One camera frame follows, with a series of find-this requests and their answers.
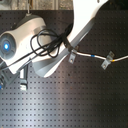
metal mount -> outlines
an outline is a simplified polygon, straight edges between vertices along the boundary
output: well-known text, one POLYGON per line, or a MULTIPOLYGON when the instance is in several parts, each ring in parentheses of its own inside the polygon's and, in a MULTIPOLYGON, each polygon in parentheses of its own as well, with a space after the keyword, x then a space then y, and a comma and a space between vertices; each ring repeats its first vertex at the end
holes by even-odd
POLYGON ((111 60, 113 60, 114 58, 114 53, 112 51, 109 52, 109 55, 107 56, 107 58, 105 59, 105 61, 102 63, 101 67, 106 70, 106 68, 108 67, 108 65, 111 64, 111 60))
MULTIPOLYGON (((3 67, 6 67, 6 64, 4 61, 0 63, 0 69, 3 67)), ((4 71, 0 70, 0 90, 3 90, 6 85, 10 85, 17 77, 19 73, 16 73, 13 75, 13 77, 10 79, 8 74, 5 73, 4 71)))
POLYGON ((28 73, 28 65, 25 66, 24 69, 20 71, 20 90, 21 91, 27 91, 28 89, 27 73, 28 73))
POLYGON ((76 53, 77 53, 78 49, 79 49, 79 46, 76 46, 76 48, 71 51, 70 58, 69 58, 69 62, 71 64, 73 64, 75 61, 76 53))
MULTIPOLYGON (((3 67, 6 67, 6 63, 2 61, 0 63, 0 69, 3 67)), ((12 75, 12 78, 10 79, 8 74, 5 73, 4 71, 0 70, 0 90, 3 90, 6 85, 10 85, 20 74, 20 89, 21 91, 26 91, 27 90, 27 72, 28 72, 28 65, 24 67, 20 71, 20 73, 16 73, 12 75)))

perforated metal panel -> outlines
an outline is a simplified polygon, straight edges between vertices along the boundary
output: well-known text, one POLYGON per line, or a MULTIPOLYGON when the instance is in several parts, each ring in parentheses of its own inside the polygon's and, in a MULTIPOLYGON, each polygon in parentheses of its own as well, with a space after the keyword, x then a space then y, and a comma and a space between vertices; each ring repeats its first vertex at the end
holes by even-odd
MULTIPOLYGON (((0 34, 21 20, 25 11, 0 12, 0 34)), ((72 11, 33 11, 58 33, 73 20, 72 11)), ((100 11, 80 51, 115 57, 128 54, 128 11, 100 11)), ((28 91, 19 78, 0 92, 0 126, 4 128, 128 128, 128 60, 111 64, 77 56, 68 58, 49 78, 38 77, 29 65, 28 91)))

black cable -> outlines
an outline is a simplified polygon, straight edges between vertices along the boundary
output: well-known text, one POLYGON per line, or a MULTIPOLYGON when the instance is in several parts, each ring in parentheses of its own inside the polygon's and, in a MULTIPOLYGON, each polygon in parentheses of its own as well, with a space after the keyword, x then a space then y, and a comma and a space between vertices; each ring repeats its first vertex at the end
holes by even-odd
MULTIPOLYGON (((65 29, 65 35, 68 36, 69 33, 71 32, 72 30, 72 27, 73 27, 73 24, 70 24, 66 29, 65 29)), ((58 56, 59 54, 59 50, 60 50, 60 45, 61 43, 63 42, 63 39, 62 39, 62 35, 57 35, 56 32, 54 32, 53 30, 51 29, 44 29, 42 31, 40 31, 37 35, 34 35, 31 40, 30 40, 30 47, 32 49, 32 52, 26 54, 25 56, 21 57, 20 59, 18 59, 17 61, 15 61, 14 63, 10 64, 9 66, 5 67, 5 68, 2 68, 0 69, 1 71, 4 71, 4 70, 7 70, 9 67, 11 67, 12 65, 18 63, 19 61, 23 60, 24 58, 28 57, 29 55, 35 53, 36 55, 31 58, 30 60, 28 60, 26 63, 24 63, 19 69, 17 72, 21 71, 26 65, 28 65, 33 59, 35 59, 36 57, 38 56, 46 56, 46 55, 49 55, 51 58, 55 58, 58 56), (41 46, 40 43, 39 43, 39 37, 40 36, 52 36, 52 37, 56 37, 56 39, 54 39, 51 43, 49 44, 46 44, 46 45, 43 45, 41 46), (39 48, 35 49, 33 48, 32 46, 32 40, 37 37, 37 43, 38 45, 40 46, 39 48), (51 53, 57 49, 57 53, 56 55, 52 56, 51 53)))

white plastic casing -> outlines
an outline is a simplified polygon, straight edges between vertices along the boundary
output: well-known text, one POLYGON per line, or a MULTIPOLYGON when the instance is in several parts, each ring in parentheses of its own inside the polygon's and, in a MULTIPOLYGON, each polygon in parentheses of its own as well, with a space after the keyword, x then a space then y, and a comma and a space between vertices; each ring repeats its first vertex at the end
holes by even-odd
MULTIPOLYGON (((71 42, 77 35, 78 33, 87 25, 87 23, 96 16, 96 13, 98 12, 99 8, 106 3, 108 0, 73 0, 73 5, 74 5, 74 26, 67 37, 69 42, 71 42)), ((7 31, 5 33, 10 33, 16 40, 17 42, 17 50, 16 54, 14 55, 13 58, 10 60, 4 60, 7 65, 12 64, 22 56, 26 55, 27 53, 31 52, 30 48, 30 39, 33 35, 35 35, 34 30, 36 28, 39 28, 41 26, 45 26, 45 22, 42 18, 35 18, 32 19, 25 24, 21 25, 19 28, 13 31, 7 31)), ((34 39, 34 48, 38 48, 39 46, 37 45, 36 39, 34 39)), ((65 46, 61 45, 60 47, 60 53, 65 49, 65 46)), ((9 69, 10 71, 15 74, 16 71, 25 63, 29 60, 29 57, 23 59, 19 63, 16 63, 15 65, 11 66, 9 69)), ((36 59, 33 60, 33 62, 37 62, 39 60, 45 60, 49 59, 50 57, 47 55, 45 57, 37 57, 36 59)), ((64 59, 63 57, 58 64, 54 65, 52 69, 50 69, 44 77, 50 76, 58 67, 58 65, 61 63, 61 61, 64 59)))

